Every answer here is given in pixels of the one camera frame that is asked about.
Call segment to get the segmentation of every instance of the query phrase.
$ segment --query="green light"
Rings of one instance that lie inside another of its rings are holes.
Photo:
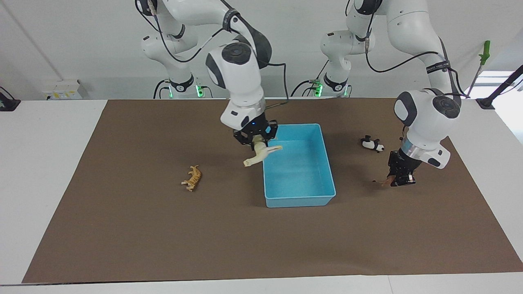
[[[196,94],[198,95],[198,98],[205,97],[203,89],[198,85],[196,85]]]
[[[318,84],[318,86],[316,87],[316,90],[314,91],[314,95],[316,97],[321,97],[322,96],[322,91],[323,91],[323,85],[320,83]]]

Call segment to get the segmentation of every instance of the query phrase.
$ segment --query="toy tiger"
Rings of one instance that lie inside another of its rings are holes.
[[[188,172],[189,175],[192,175],[191,179],[183,181],[182,185],[187,185],[187,190],[192,192],[196,188],[197,183],[201,179],[201,172],[197,169],[199,165],[191,166],[192,171]]]

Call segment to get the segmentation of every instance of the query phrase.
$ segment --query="white electrical box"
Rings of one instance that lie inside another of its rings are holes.
[[[87,91],[78,80],[46,81],[44,82],[43,94],[46,100],[82,100],[87,98]]]

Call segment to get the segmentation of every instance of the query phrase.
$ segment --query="blue plastic bin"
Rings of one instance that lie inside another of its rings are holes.
[[[320,125],[280,125],[264,160],[267,207],[324,206],[336,195]]]

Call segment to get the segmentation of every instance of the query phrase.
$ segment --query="cream-colored toy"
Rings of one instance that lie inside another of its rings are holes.
[[[267,156],[269,156],[270,153],[283,149],[282,146],[267,147],[265,145],[265,142],[263,141],[263,137],[261,135],[254,136],[253,143],[254,143],[254,151],[256,152],[256,156],[244,161],[243,165],[245,165],[245,167],[262,162],[263,160],[265,160],[267,158]]]
[[[199,165],[191,166],[192,171],[188,172],[187,174],[192,175],[191,179],[183,181],[182,185],[187,185],[187,190],[192,192],[194,188],[196,188],[196,185],[201,179],[201,171],[197,169]]]

